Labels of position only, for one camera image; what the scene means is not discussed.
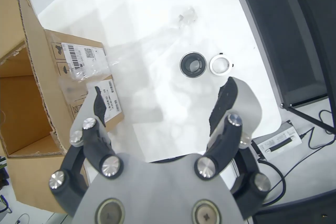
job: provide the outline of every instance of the white plastic ring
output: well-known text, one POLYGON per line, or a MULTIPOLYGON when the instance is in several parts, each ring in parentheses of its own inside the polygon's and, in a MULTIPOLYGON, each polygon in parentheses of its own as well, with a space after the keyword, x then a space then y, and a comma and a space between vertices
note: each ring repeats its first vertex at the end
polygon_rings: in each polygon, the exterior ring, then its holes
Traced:
POLYGON ((210 68, 210 71, 211 71, 214 75, 216 75, 216 76, 224 76, 224 75, 227 75, 227 74, 229 74, 229 73, 231 72, 232 65, 233 65, 233 64, 232 64, 232 61, 231 61, 226 55, 219 54, 219 55, 217 55, 217 56, 214 56, 214 57, 211 59, 210 64, 209 64, 209 68, 210 68), (227 61, 227 63, 228 63, 228 67, 227 67, 223 72, 220 72, 220 73, 216 72, 216 71, 213 69, 213 64, 214 64, 214 62, 215 62, 217 59, 219 59, 219 58, 223 58, 223 59, 225 59, 225 60, 227 61))

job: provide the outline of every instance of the white table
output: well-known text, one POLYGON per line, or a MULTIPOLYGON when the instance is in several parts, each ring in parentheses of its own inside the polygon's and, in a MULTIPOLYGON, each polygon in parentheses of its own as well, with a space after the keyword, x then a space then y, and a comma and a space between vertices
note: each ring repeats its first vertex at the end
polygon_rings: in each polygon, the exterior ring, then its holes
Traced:
POLYGON ((247 82, 263 110, 254 137, 280 126, 270 81, 238 0, 55 0, 39 19, 47 29, 102 41, 107 49, 136 50, 136 57, 127 60, 132 68, 124 72, 125 61, 111 67, 125 114, 111 134, 116 152, 155 161, 205 150, 208 119, 227 77, 209 69, 199 78, 185 77, 179 62, 190 51, 202 53, 208 63, 219 52, 232 59, 231 75, 247 82), (155 40, 153 47, 143 44, 160 28, 167 32, 188 6, 195 8, 198 20, 174 44, 163 51, 155 40), (148 46, 160 49, 154 61, 143 50, 148 46))

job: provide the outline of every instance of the white device box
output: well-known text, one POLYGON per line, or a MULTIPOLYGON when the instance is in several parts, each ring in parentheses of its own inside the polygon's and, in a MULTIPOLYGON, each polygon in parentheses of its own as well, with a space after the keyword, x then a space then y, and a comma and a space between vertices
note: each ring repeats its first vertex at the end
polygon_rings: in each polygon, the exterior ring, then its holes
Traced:
POLYGON ((261 158, 264 156, 266 160, 271 160, 302 143, 290 121, 281 124, 275 133, 255 138, 253 141, 255 144, 252 144, 252 147, 258 154, 262 154, 261 158))

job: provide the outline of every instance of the black metal ring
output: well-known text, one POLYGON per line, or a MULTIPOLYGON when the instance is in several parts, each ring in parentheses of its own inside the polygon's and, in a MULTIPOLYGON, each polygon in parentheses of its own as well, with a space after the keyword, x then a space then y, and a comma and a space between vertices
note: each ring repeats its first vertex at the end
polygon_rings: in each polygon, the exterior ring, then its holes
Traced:
POLYGON ((191 52, 184 55, 180 61, 181 72, 189 78, 197 78, 202 75, 207 67, 207 62, 203 55, 197 52, 191 52), (198 62, 196 64, 196 69, 191 69, 191 64, 193 62, 198 62))

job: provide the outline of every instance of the barcode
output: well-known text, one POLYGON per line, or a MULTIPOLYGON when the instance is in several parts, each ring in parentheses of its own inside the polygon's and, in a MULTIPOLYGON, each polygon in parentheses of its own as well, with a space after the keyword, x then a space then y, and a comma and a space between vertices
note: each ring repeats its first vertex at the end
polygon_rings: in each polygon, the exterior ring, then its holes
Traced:
POLYGON ((113 104, 112 104, 112 100, 111 100, 110 96, 108 96, 108 99, 109 99, 109 102, 111 103, 111 107, 113 109, 113 104))
POLYGON ((114 90, 113 90, 112 82, 111 82, 110 80, 108 81, 108 84, 109 84, 109 88, 111 89, 111 91, 112 91, 112 93, 113 93, 114 90))
POLYGON ((92 49, 84 48, 87 58, 95 58, 92 52, 92 49))
POLYGON ((105 96, 105 99, 106 99, 106 102, 107 102, 108 109, 109 109, 109 110, 111 110, 111 105, 109 104, 108 97, 107 97, 107 96, 105 96))
POLYGON ((75 69, 79 69, 79 63, 73 45, 68 45, 71 60, 75 69))
POLYGON ((117 111, 119 111, 119 106, 118 106, 117 100, 114 100, 114 103, 115 103, 115 107, 117 108, 117 111))

